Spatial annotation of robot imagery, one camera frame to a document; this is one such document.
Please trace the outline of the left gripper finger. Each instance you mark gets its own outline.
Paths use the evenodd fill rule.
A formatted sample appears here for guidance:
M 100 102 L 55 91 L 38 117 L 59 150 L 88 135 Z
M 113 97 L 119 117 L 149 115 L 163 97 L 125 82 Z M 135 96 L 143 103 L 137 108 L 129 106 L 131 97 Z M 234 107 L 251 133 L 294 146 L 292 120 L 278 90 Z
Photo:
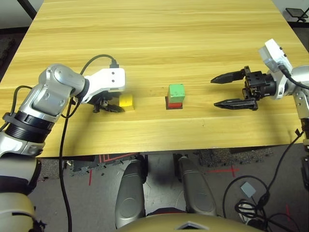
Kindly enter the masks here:
M 101 105 L 100 108 L 104 111 L 113 113 L 121 113 L 125 111 L 122 107 L 115 104 Z

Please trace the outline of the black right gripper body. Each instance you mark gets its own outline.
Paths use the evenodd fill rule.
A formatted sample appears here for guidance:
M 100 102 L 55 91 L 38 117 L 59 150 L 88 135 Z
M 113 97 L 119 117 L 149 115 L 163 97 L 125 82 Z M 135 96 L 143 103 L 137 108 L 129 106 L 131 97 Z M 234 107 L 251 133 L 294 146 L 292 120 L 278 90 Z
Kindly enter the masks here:
M 256 101 L 267 96 L 274 96 L 277 84 L 271 74 L 262 73 L 261 71 L 251 72 L 249 66 L 245 66 L 245 88 L 242 90 L 246 100 Z

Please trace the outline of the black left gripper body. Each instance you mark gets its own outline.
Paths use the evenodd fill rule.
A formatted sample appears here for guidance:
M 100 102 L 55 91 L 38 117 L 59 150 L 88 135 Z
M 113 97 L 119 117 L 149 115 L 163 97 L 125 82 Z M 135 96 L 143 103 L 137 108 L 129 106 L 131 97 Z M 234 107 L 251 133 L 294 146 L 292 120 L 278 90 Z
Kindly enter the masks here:
M 101 105 L 107 105 L 109 104 L 109 101 L 113 100 L 113 98 L 119 98 L 121 96 L 120 92 L 108 92 L 103 91 L 97 95 L 95 95 L 95 101 L 94 101 L 94 109 L 93 113 L 99 113 L 101 108 Z

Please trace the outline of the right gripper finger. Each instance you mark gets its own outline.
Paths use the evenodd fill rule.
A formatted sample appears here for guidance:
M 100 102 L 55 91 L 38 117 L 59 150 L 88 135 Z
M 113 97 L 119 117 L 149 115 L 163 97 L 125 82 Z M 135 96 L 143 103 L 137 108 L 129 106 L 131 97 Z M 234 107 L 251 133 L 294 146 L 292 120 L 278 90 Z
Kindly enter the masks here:
M 211 80 L 211 83 L 215 83 L 215 84 L 231 83 L 233 81 L 242 80 L 244 76 L 245 76 L 245 70 L 241 69 L 240 71 L 221 74 L 213 78 Z
M 215 107 L 228 109 L 228 110 L 242 110 L 250 109 L 257 110 L 258 105 L 256 100 L 245 100 L 245 99 L 228 99 L 214 103 Z

